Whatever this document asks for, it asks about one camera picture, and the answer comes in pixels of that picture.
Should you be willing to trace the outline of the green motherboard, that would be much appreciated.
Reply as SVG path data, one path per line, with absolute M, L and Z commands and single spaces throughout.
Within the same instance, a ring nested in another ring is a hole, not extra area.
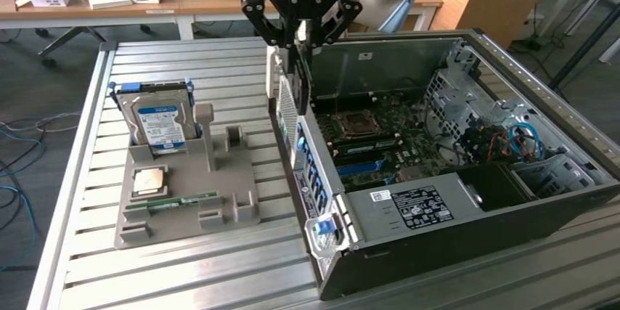
M 347 192 L 371 189 L 404 181 L 436 176 L 460 165 L 462 152 L 440 141 L 447 134 L 432 134 L 427 128 L 431 108 L 414 95 L 402 91 L 370 92 L 347 98 L 316 99 L 311 102 L 319 129 L 335 167 L 372 160 L 386 160 L 380 171 L 339 176 Z M 347 139 L 342 136 L 338 115 L 370 110 L 382 127 L 376 136 Z M 332 156 L 332 145 L 351 140 L 399 138 L 403 145 L 386 150 Z

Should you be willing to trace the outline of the dark green RAM stick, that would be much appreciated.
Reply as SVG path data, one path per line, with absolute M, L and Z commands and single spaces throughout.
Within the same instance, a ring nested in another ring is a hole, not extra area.
M 339 157 L 363 152 L 391 149 L 403 145 L 403 143 L 404 141 L 399 138 L 351 140 L 350 142 L 335 143 L 332 145 L 331 153 L 334 157 Z

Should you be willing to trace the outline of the grey power supply unit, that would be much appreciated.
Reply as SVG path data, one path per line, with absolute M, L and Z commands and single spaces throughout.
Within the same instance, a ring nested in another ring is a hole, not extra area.
M 483 214 L 456 173 L 351 192 L 346 207 L 362 245 L 432 232 Z

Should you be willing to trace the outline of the green graphics card black cooler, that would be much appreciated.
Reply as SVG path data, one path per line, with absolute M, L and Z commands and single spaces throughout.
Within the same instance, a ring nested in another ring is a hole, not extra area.
M 307 114 L 311 100 L 312 49 L 308 47 L 311 35 L 310 20 L 300 20 L 294 32 L 294 42 L 286 47 L 286 75 L 290 81 L 296 114 Z

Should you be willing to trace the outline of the perforated metal drive cage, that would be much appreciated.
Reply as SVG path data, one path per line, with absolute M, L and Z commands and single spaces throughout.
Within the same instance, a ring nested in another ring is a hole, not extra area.
M 427 86 L 426 97 L 431 103 L 432 131 L 450 134 L 458 141 L 471 123 L 484 125 L 502 122 L 498 101 L 480 84 L 460 70 L 439 69 Z

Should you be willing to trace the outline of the open black PC case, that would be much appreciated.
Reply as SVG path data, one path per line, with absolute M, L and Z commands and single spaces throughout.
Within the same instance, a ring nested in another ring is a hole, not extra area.
M 286 48 L 272 60 L 279 85 L 271 119 L 310 253 L 318 292 L 331 300 L 544 239 L 620 195 L 618 145 L 479 31 L 363 34 L 312 49 L 307 114 L 296 114 Z M 422 99 L 435 72 L 464 71 L 498 101 L 502 122 L 470 124 L 458 141 L 456 173 L 483 214 L 463 223 L 376 245 L 360 244 L 344 185 L 314 115 L 316 99 L 402 91 Z M 314 224 L 332 217 L 339 237 Z

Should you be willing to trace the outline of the green RAM stick white label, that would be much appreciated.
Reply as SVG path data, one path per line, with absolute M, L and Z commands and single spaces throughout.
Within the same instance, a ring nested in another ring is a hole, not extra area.
M 218 197 L 216 192 L 208 192 L 199 195 L 191 195 L 188 197 L 171 197 L 166 199 L 147 201 L 146 203 L 134 203 L 130 204 L 126 209 L 135 210 L 146 208 L 150 211 L 163 211 L 174 208 L 186 207 L 190 205 L 196 205 L 202 200 L 208 198 Z

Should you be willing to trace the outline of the grey parts rack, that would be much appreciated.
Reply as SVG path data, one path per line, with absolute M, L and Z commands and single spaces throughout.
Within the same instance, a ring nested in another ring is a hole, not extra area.
M 222 133 L 212 133 L 212 106 L 199 104 L 194 112 L 202 135 L 188 140 L 179 152 L 156 155 L 147 145 L 128 148 L 115 228 L 115 248 L 120 250 L 251 227 L 260 222 L 258 186 L 243 128 L 234 125 Z M 164 170 L 164 187 L 158 193 L 135 195 L 135 173 L 150 168 Z M 196 205 L 163 211 L 126 209 L 134 203 L 208 192 L 216 192 L 218 197 Z

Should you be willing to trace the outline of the blue expansion slot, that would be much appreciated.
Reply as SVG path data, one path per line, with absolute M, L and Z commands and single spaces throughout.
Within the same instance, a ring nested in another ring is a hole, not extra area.
M 358 174 L 366 174 L 370 172 L 380 171 L 386 160 L 372 160 L 362 163 L 352 163 L 336 166 L 336 170 L 340 176 L 352 176 Z

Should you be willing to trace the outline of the blue case latch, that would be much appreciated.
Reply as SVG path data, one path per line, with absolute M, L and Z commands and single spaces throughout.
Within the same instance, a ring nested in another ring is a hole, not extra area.
M 319 238 L 339 237 L 339 227 L 332 217 L 322 218 L 314 224 L 314 233 Z

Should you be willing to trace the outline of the black metal post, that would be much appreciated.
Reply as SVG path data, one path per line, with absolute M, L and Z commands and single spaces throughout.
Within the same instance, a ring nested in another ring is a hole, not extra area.
M 567 78 L 572 69 L 576 67 L 582 59 L 586 57 L 590 50 L 594 48 L 595 44 L 599 42 L 602 36 L 608 31 L 610 27 L 614 25 L 615 21 L 620 18 L 620 3 L 615 6 L 614 10 L 610 12 L 608 16 L 600 22 L 600 25 L 596 27 L 595 31 L 591 33 L 587 40 L 583 42 L 582 46 L 576 50 L 575 54 L 568 59 L 567 63 L 562 67 L 560 71 L 551 79 L 548 87 L 551 90 L 556 90 L 563 80 Z

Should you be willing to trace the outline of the hard disk blue bracket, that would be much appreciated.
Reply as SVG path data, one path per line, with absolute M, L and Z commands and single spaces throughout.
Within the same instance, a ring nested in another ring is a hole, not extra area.
M 202 135 L 194 114 L 194 82 L 108 83 L 110 96 L 127 126 L 132 145 L 156 155 L 179 152 Z

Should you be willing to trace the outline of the silver CPU chip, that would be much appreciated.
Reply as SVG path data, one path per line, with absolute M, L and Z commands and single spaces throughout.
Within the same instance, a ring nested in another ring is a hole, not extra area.
M 134 194 L 150 195 L 158 193 L 164 187 L 164 174 L 162 168 L 139 170 L 134 177 Z

